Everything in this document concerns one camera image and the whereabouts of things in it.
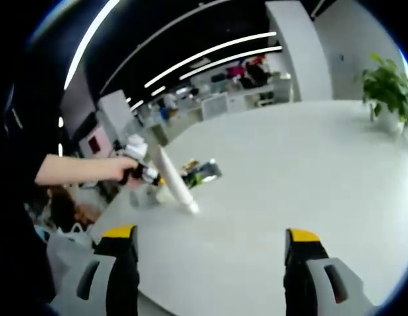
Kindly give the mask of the person's left hand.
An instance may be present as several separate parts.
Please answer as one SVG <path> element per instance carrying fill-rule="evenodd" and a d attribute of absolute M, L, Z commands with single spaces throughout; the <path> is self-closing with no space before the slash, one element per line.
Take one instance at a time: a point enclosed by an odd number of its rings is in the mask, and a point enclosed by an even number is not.
<path fill-rule="evenodd" d="M 107 179 L 118 182 L 132 188 L 138 187 L 142 181 L 132 176 L 132 170 L 136 169 L 138 162 L 128 157 L 114 157 L 108 159 Z"/>

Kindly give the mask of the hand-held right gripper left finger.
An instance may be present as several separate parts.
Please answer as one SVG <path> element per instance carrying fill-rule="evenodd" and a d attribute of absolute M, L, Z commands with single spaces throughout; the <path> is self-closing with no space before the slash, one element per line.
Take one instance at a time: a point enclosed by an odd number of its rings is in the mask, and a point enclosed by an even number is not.
<path fill-rule="evenodd" d="M 137 315 L 136 225 L 109 229 L 95 246 L 62 238 L 58 246 L 59 315 Z"/>

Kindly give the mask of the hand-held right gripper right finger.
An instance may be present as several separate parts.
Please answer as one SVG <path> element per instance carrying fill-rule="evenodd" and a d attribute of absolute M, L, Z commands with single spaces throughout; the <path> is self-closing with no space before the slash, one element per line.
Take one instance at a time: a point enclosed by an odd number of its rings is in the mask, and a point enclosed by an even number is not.
<path fill-rule="evenodd" d="M 371 315 L 363 282 L 343 261 L 330 257 L 313 232 L 285 232 L 283 278 L 287 315 Z"/>

